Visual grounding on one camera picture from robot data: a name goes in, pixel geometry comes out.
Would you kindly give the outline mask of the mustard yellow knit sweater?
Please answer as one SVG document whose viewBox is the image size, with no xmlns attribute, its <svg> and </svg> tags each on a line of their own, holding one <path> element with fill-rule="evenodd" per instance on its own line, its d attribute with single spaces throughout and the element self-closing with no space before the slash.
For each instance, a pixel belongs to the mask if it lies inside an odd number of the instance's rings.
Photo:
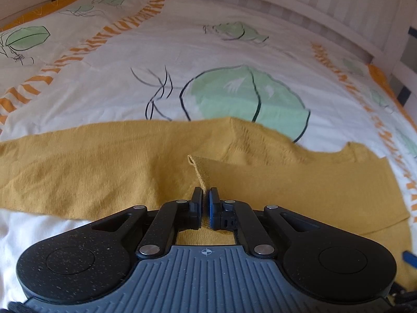
<svg viewBox="0 0 417 313">
<path fill-rule="evenodd" d="M 401 255 L 408 210 L 385 158 L 359 143 L 309 151 L 235 118 L 89 124 L 1 143 L 1 206 L 97 220 L 136 204 L 150 209 L 217 188 L 254 209 L 269 204 L 384 245 L 397 283 L 416 287 Z"/>
</svg>

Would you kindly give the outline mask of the white blue-trimmed shelf unit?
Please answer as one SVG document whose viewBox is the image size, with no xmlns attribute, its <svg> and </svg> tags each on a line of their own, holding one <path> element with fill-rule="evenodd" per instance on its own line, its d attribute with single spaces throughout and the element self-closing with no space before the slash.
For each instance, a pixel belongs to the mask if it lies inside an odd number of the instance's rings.
<svg viewBox="0 0 417 313">
<path fill-rule="evenodd" d="M 416 97 L 416 26 L 408 29 L 404 51 L 388 81 L 401 106 Z"/>
</svg>

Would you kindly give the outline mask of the white leaf-print duvet cover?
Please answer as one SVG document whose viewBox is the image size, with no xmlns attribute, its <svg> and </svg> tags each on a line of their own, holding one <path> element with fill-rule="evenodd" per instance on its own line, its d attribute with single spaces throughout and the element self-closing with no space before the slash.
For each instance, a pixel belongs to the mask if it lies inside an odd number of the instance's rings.
<svg viewBox="0 0 417 313">
<path fill-rule="evenodd" d="M 89 124 L 235 118 L 300 147 L 388 160 L 416 250 L 416 126 L 375 66 L 200 0 L 77 0 L 1 33 L 1 143 Z M 31 244 L 90 222 L 1 206 L 1 304 Z"/>
</svg>

